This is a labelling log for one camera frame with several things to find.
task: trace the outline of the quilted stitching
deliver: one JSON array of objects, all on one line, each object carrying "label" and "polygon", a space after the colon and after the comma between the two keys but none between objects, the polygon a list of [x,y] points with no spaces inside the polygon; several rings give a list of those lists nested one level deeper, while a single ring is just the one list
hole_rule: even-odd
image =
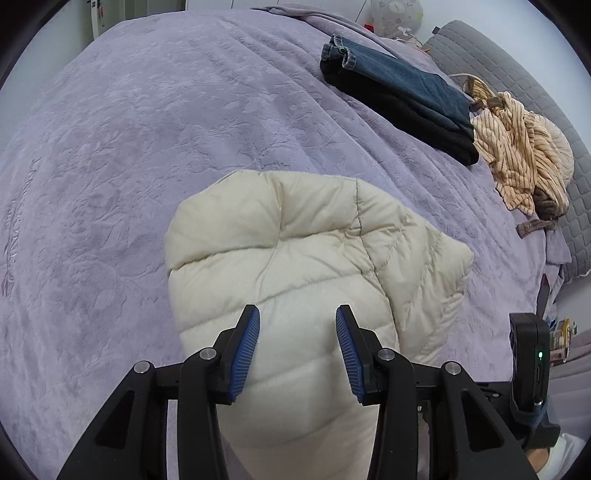
[{"label": "quilted stitching", "polygon": [[587,274],[591,269],[591,155],[569,119],[513,57],[464,22],[449,22],[426,46],[431,47],[429,54],[445,74],[477,75],[493,90],[511,92],[528,110],[543,115],[562,130],[574,155],[573,180],[567,187],[570,208],[559,221],[572,256],[572,262],[564,266],[564,275],[570,281]]}]

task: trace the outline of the black device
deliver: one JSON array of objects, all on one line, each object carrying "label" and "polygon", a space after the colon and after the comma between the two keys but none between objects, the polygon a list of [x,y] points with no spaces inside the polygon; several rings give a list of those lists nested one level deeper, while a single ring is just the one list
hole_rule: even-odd
[{"label": "black device", "polygon": [[519,410],[533,412],[540,409],[548,394],[550,328],[532,313],[511,313],[509,320],[514,359],[513,396]]},{"label": "black device", "polygon": [[[419,414],[430,429],[431,480],[537,479],[524,450],[552,447],[560,434],[544,411],[549,331],[533,314],[510,320],[512,381],[474,382],[457,362],[429,367],[383,348],[373,331],[359,328],[348,305],[337,309],[351,390],[362,405],[379,405],[368,480],[416,480]],[[258,309],[247,305],[235,328],[182,364],[136,363],[58,480],[165,480],[167,405],[174,399],[180,480],[228,480],[216,405],[232,404],[242,391],[259,328]],[[36,480],[13,453],[14,478]]]},{"label": "black device", "polygon": [[541,400],[543,408],[546,402],[548,369],[540,370],[541,382],[528,378],[538,365],[530,357],[538,351],[546,355],[550,338],[538,321],[534,314],[511,316],[518,359],[512,382],[476,383],[457,362],[429,367],[383,348],[373,331],[359,328],[350,307],[341,305],[336,331],[351,390],[362,405],[379,404],[368,480],[416,479],[417,411],[429,425],[431,480],[536,480],[524,450],[554,446],[560,426],[545,413],[530,421],[534,408],[521,411],[511,404],[514,390],[523,405]]},{"label": "black device", "polygon": [[90,422],[58,480],[165,480],[169,400],[178,400],[179,477],[228,480],[216,405],[231,405],[242,392],[259,329],[259,311],[247,305],[212,348],[166,367],[136,363]]}]

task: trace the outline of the purple blanket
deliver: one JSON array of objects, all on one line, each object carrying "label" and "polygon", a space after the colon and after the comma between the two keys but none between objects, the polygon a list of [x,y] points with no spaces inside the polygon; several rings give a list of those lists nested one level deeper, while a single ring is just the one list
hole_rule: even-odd
[{"label": "purple blanket", "polygon": [[119,24],[0,155],[0,419],[41,480],[134,362],[183,358],[163,235],[182,200],[236,168],[359,177],[468,244],[474,267],[441,361],[509,378],[508,315],[535,309],[544,233],[518,237],[524,217],[484,162],[466,168],[325,84],[327,34],[372,43],[314,21],[223,11]]}]

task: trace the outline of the white wall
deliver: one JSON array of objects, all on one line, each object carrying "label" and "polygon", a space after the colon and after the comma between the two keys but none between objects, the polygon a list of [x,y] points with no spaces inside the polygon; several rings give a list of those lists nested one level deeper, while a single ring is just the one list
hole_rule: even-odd
[{"label": "white wall", "polygon": [[91,41],[86,0],[70,0],[35,35],[0,89],[0,152],[44,85]]},{"label": "white wall", "polygon": [[564,285],[556,300],[559,318],[570,318],[579,331],[591,330],[591,275]]},{"label": "white wall", "polygon": [[181,7],[180,3],[178,0],[147,0],[146,13],[148,15],[158,15],[166,12],[174,12]]}]

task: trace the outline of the beige striped garment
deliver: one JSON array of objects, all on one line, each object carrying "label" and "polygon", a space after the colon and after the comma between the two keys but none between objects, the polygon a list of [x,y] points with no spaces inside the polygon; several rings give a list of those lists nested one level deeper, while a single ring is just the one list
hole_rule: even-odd
[{"label": "beige striped garment", "polygon": [[[497,191],[509,210],[531,216],[536,211],[534,189],[550,200],[557,218],[566,213],[569,199],[560,174],[560,155],[545,125],[545,118],[528,112],[509,92],[497,95],[482,80],[471,77],[469,93],[484,108],[473,117],[474,145],[489,164]],[[504,107],[498,107],[499,100]]]}]

